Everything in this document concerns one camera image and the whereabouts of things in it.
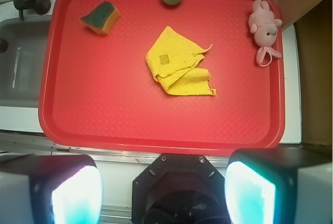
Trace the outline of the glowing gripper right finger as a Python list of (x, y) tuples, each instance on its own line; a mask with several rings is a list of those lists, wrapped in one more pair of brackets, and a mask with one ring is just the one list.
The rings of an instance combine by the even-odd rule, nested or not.
[(332, 223), (332, 153), (238, 149), (224, 192), (232, 223)]

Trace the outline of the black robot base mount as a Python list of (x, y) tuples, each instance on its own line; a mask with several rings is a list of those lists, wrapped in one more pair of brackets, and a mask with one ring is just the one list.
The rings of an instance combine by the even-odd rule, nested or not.
[(224, 176), (202, 155), (162, 154), (132, 184), (132, 223), (230, 223)]

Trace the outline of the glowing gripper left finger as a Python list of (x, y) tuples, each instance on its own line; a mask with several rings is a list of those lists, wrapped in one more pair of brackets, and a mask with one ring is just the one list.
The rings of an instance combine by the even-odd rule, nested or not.
[(1, 223), (99, 223), (102, 203), (88, 155), (1, 156)]

